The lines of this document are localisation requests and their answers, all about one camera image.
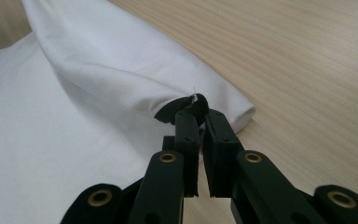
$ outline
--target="black plastic part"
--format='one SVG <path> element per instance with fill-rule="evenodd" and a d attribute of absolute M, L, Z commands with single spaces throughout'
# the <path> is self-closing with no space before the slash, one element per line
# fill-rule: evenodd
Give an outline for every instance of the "black plastic part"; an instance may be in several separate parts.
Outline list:
<path fill-rule="evenodd" d="M 240 152 L 237 164 L 242 190 L 261 223 L 326 223 L 262 153 Z"/>
<path fill-rule="evenodd" d="M 84 190 L 72 203 L 61 224 L 127 223 L 141 183 L 142 179 L 123 190 L 108 184 Z"/>
<path fill-rule="evenodd" d="M 175 134 L 175 151 L 185 157 L 185 197 L 199 196 L 200 135 L 196 119 L 189 109 L 176 114 Z"/>
<path fill-rule="evenodd" d="M 128 223 L 182 223 L 183 168 L 183 156 L 176 151 L 153 155 Z"/>
<path fill-rule="evenodd" d="M 159 112 L 157 112 L 155 119 L 163 122 L 176 124 L 176 113 L 189 108 L 191 114 L 195 117 L 198 126 L 205 121 L 205 115 L 209 111 L 208 101 L 202 94 L 195 94 L 187 97 L 175 99 L 165 106 L 163 106 Z"/>
<path fill-rule="evenodd" d="M 223 113 L 210 109 L 205 124 L 203 155 L 211 197 L 231 198 L 235 158 L 244 149 Z"/>
<path fill-rule="evenodd" d="M 260 221 L 255 214 L 255 210 L 249 203 L 246 194 L 243 192 L 241 185 L 237 182 L 234 184 L 234 190 L 231 198 L 231 213 L 237 224 L 258 224 Z"/>
<path fill-rule="evenodd" d="M 164 136 L 162 150 L 175 150 L 175 136 Z"/>
<path fill-rule="evenodd" d="M 322 186 L 315 190 L 316 209 L 330 223 L 358 223 L 358 194 L 339 186 Z"/>

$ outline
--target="white fabric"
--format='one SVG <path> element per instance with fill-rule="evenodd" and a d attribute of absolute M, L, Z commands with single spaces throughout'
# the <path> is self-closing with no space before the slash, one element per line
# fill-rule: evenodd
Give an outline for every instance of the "white fabric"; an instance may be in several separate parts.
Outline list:
<path fill-rule="evenodd" d="M 191 52 L 105 0 L 23 0 L 33 32 L 0 50 L 0 224 L 60 223 L 84 189 L 145 174 L 194 88 L 235 131 L 254 106 Z"/>

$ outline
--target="white towel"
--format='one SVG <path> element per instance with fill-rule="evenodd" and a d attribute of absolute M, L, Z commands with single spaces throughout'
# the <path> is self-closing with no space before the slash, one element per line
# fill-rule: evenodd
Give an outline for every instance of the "white towel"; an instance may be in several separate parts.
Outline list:
<path fill-rule="evenodd" d="M 165 34 L 106 0 L 23 0 L 33 32 L 0 50 L 0 224 L 60 223 L 84 189 L 145 174 L 169 101 L 206 96 L 235 131 L 254 106 Z"/>

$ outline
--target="wooden table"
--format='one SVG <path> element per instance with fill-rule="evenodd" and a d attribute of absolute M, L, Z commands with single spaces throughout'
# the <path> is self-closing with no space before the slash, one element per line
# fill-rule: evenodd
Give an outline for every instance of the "wooden table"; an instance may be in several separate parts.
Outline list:
<path fill-rule="evenodd" d="M 238 133 L 299 189 L 358 192 L 358 1 L 112 0 L 197 54 L 257 106 Z M 0 0 L 0 49 L 30 32 Z M 234 223 L 229 200 L 185 200 L 185 223 Z"/>

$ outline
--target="wood grain surface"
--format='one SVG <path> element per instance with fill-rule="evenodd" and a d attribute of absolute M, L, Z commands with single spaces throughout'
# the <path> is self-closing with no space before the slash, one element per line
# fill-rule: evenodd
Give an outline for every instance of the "wood grain surface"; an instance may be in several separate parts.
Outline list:
<path fill-rule="evenodd" d="M 358 193 L 358 1 L 112 0 L 180 42 L 255 105 L 238 133 L 295 185 Z M 0 49 L 30 32 L 0 0 Z M 185 200 L 184 223 L 235 223 L 229 200 Z"/>

